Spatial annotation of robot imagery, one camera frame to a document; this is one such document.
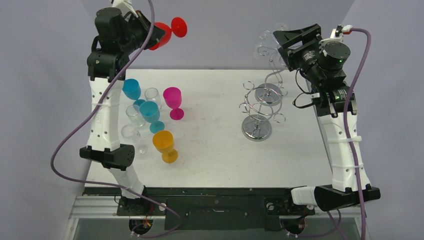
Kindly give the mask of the red wine glass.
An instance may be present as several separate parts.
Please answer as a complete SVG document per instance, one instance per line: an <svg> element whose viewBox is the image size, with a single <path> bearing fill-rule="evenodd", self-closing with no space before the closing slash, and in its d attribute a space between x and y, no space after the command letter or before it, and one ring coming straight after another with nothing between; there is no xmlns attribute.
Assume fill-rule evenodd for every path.
<svg viewBox="0 0 424 240"><path fill-rule="evenodd" d="M165 46L170 41L172 34L178 38L183 38L187 35L188 32L186 21L179 16L172 19L170 26L163 22L156 22L154 25L159 29L164 30L165 34L158 43L149 48L151 51Z"/></svg>

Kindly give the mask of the tall chrome glass rack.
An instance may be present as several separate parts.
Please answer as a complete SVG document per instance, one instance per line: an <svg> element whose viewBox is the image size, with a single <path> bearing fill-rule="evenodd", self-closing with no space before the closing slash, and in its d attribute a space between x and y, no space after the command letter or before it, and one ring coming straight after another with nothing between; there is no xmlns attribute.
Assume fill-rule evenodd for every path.
<svg viewBox="0 0 424 240"><path fill-rule="evenodd" d="M280 104L282 97L286 96L288 91L285 90L283 86L282 77L283 71L287 68L278 51L280 45L272 32L271 34L273 37L274 51L268 56L260 58L260 60L267 61L271 69L271 73L265 77L264 83L255 90L255 97L259 102L274 107Z"/></svg>

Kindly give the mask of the blue wine glass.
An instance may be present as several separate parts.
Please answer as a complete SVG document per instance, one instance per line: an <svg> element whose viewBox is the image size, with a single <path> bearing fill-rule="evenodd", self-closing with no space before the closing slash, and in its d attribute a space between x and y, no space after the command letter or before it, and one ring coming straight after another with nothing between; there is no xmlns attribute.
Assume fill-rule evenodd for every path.
<svg viewBox="0 0 424 240"><path fill-rule="evenodd" d="M165 129L165 124L160 121L160 109L156 102L143 102L139 107L139 111L144 120L150 123L149 130L151 133L156 134Z"/></svg>
<svg viewBox="0 0 424 240"><path fill-rule="evenodd" d="M126 79L123 82L122 91L127 98L133 100L133 106L139 112L140 106L145 102L141 99L142 89L139 82L134 78Z"/></svg>

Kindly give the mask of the pink wine glass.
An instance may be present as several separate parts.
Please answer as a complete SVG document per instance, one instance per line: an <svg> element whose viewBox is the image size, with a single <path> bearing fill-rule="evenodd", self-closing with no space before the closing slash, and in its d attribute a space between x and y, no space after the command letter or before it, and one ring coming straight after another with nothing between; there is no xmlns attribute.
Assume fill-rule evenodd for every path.
<svg viewBox="0 0 424 240"><path fill-rule="evenodd" d="M185 113L180 108L182 104L182 93L181 90L177 87L168 87L163 92L163 98L166 105L171 108L169 113L172 120L181 120Z"/></svg>

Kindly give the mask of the clear wine glass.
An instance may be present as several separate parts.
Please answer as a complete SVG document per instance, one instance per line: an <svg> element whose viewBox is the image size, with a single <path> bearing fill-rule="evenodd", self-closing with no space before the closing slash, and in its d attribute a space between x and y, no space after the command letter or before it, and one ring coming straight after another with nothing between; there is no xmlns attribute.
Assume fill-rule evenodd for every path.
<svg viewBox="0 0 424 240"><path fill-rule="evenodd" d="M157 88L150 87L144 92L146 101L155 102L159 109L162 108L161 96Z"/></svg>
<svg viewBox="0 0 424 240"><path fill-rule="evenodd" d="M132 104L128 106L125 110L125 113L130 120L130 122L137 128L142 128L146 125L146 121L140 113L140 106Z"/></svg>

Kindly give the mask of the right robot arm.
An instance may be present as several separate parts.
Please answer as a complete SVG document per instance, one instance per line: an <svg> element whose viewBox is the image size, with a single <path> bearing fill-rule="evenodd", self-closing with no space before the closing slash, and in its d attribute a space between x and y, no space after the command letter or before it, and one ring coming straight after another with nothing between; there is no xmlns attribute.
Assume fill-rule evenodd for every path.
<svg viewBox="0 0 424 240"><path fill-rule="evenodd" d="M339 25L330 37L323 38L321 27L313 24L273 32L287 69L298 72L310 83L311 104L328 145L332 171L329 185L293 188L282 199L282 207L289 214L296 213L302 205L327 212L362 206L381 197L380 189L372 186L363 165L357 131L358 107L353 86L346 83L343 70L351 55L343 36L352 31L349 25Z"/></svg>

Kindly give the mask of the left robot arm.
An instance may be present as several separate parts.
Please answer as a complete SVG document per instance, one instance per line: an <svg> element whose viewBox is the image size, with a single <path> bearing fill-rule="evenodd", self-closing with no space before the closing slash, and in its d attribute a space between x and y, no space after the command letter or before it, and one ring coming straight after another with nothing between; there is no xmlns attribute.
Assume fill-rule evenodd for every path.
<svg viewBox="0 0 424 240"><path fill-rule="evenodd" d="M98 35L87 58L94 114L88 142L79 155L100 163L113 175L121 188L119 203L124 210L147 214L152 203L133 166L135 146L119 139L119 104L126 75L118 74L129 63L130 54L142 47L151 23L139 10L114 5L97 11L94 24Z"/></svg>

